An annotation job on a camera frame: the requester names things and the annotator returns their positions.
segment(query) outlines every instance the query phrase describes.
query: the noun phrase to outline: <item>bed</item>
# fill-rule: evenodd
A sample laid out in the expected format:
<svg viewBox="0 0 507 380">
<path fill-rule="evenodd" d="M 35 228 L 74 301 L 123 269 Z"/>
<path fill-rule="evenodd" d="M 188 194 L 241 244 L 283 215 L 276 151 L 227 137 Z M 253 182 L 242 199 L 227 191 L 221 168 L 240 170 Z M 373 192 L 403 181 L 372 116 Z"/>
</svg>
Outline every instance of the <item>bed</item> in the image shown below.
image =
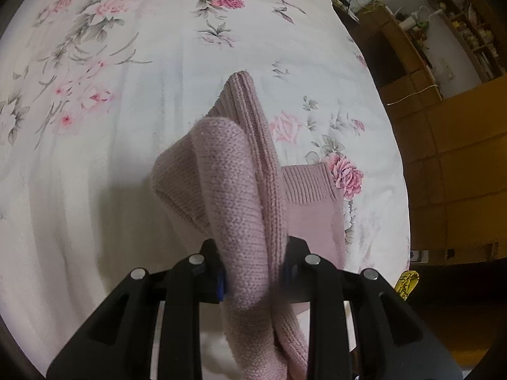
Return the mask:
<svg viewBox="0 0 507 380">
<path fill-rule="evenodd" d="M 239 70 L 282 166 L 342 156 L 346 270 L 407 269 L 400 154 L 330 0 L 25 0 L 0 65 L 0 314 L 42 373 L 131 269 L 187 255 L 150 170 Z M 201 341 L 236 378 L 220 327 Z"/>
</svg>

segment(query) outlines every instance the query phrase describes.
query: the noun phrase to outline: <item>knit fabric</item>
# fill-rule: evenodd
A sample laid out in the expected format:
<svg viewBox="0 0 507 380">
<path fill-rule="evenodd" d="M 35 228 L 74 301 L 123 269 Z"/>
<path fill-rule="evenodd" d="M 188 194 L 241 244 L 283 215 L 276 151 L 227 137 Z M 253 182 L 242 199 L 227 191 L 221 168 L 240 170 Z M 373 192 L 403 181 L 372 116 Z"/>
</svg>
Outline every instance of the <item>knit fabric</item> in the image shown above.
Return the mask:
<svg viewBox="0 0 507 380">
<path fill-rule="evenodd" d="M 217 243 L 229 282 L 225 332 L 245 379 L 306 378 L 308 345 L 273 289 L 288 235 L 339 263 L 343 194 L 330 175 L 324 164 L 282 172 L 247 72 L 233 74 L 208 116 L 154 164 L 153 189 L 183 242 L 191 251 L 200 238 Z"/>
</svg>

